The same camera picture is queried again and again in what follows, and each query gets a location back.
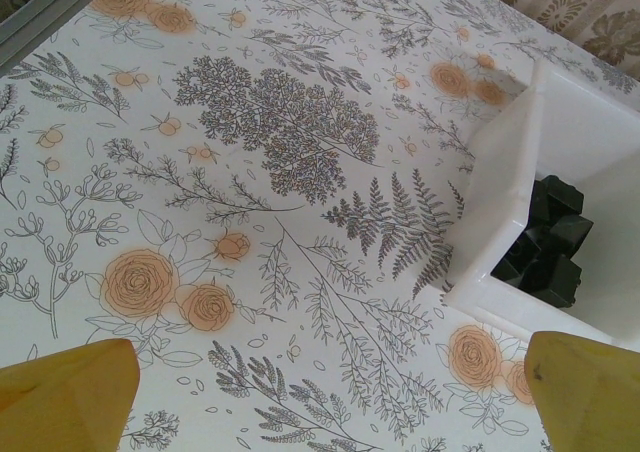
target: table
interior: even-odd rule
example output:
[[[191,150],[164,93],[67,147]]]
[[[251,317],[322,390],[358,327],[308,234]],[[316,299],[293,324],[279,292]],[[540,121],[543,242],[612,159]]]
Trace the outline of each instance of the table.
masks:
[[[638,104],[496,0],[95,0],[0,84],[0,365],[130,339],[121,450],[549,451],[427,288],[541,58]]]

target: floral tablecloth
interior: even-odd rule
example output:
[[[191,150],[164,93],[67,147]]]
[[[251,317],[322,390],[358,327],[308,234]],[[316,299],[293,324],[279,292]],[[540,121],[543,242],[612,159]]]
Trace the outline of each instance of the floral tablecloth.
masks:
[[[121,450],[550,450],[441,297],[540,58],[638,105],[497,0],[95,0],[0,84],[0,365],[130,339]]]

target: white plastic container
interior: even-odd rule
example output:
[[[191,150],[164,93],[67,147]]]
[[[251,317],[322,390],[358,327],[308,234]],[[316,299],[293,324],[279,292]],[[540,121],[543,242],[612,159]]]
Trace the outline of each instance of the white plastic container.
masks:
[[[549,63],[479,130],[445,302],[524,341],[557,330],[640,350],[640,114]],[[527,223],[535,178],[549,174],[585,195],[595,225],[573,260],[576,304],[556,309],[491,277]]]

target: yellow object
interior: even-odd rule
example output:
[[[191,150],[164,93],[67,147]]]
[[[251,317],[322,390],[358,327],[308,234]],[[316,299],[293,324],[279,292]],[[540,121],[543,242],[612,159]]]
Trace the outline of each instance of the yellow object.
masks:
[[[640,451],[640,354],[537,332],[525,374],[555,452]]]
[[[124,339],[0,369],[0,450],[114,452],[139,380]]]

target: white box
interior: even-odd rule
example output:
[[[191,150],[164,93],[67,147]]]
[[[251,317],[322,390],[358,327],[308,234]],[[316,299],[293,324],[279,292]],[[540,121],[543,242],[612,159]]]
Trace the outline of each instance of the white box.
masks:
[[[445,303],[524,341],[557,330],[640,350],[640,114],[564,69],[536,64],[531,85],[479,130]],[[527,223],[535,178],[549,174],[585,195],[594,222],[573,258],[576,304],[556,309],[493,277]]]

